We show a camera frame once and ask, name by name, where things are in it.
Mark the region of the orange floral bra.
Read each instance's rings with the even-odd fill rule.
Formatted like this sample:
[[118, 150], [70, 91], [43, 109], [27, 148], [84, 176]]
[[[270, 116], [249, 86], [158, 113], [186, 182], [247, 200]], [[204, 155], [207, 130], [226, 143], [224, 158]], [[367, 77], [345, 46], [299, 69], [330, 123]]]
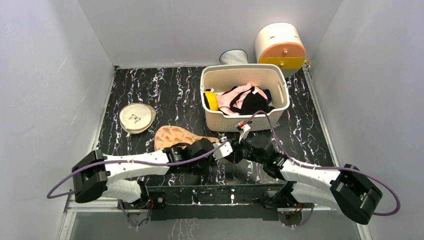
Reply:
[[192, 144], [197, 140], [208, 139], [212, 143], [218, 143], [219, 139], [212, 136], [196, 135], [188, 129], [173, 126], [164, 125], [161, 126], [154, 135], [154, 150], [161, 150], [169, 148], [175, 144]]

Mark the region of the round beige mesh laundry bag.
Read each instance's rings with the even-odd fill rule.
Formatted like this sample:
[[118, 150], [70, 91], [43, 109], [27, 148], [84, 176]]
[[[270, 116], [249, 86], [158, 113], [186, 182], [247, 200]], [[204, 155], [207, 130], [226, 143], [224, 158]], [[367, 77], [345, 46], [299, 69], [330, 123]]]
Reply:
[[156, 118], [155, 109], [144, 103], [131, 103], [119, 112], [120, 125], [127, 135], [146, 131]]

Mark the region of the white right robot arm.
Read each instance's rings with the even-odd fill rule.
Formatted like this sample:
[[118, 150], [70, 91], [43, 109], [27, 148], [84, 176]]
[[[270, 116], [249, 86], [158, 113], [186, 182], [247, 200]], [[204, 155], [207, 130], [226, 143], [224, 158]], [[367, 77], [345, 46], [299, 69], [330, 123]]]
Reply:
[[288, 207], [300, 203], [330, 207], [358, 224], [367, 225], [383, 196], [354, 165], [334, 169], [290, 159], [287, 154], [278, 152], [264, 135], [256, 135], [250, 141], [233, 138], [229, 144], [232, 148], [226, 157], [229, 162], [259, 163], [270, 177], [286, 182], [273, 199], [275, 203], [282, 202]]

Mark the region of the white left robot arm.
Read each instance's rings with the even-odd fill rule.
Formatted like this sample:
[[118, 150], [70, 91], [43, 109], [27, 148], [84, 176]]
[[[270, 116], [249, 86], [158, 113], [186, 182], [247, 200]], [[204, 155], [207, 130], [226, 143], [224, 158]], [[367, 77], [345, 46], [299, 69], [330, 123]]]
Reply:
[[105, 155], [93, 150], [71, 169], [75, 201], [82, 204], [105, 197], [144, 208], [149, 194], [136, 177], [190, 173], [209, 165], [215, 159], [211, 151], [218, 145], [218, 140], [201, 138], [136, 155]]

